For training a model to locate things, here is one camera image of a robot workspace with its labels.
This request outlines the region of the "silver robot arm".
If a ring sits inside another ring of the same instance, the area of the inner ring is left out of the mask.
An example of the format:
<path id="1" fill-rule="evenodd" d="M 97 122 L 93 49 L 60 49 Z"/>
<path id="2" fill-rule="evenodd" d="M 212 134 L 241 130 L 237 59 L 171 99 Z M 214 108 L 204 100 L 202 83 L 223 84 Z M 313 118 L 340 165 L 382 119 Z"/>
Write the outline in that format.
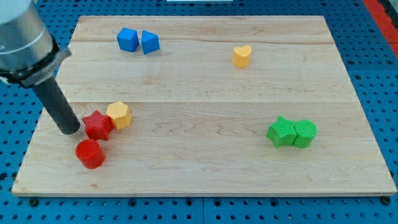
<path id="1" fill-rule="evenodd" d="M 80 122 L 53 73 L 71 56 L 61 49 L 31 0 L 1 0 L 1 81 L 31 88 L 63 134 Z"/>

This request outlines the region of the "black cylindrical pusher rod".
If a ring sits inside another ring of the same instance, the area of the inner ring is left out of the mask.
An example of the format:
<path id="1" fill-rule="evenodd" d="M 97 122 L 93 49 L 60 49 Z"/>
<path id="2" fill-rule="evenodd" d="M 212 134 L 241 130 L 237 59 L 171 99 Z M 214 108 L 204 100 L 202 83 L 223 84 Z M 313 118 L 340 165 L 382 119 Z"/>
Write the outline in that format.
<path id="1" fill-rule="evenodd" d="M 79 130 L 80 122 L 54 77 L 32 89 L 63 134 L 73 134 Z"/>

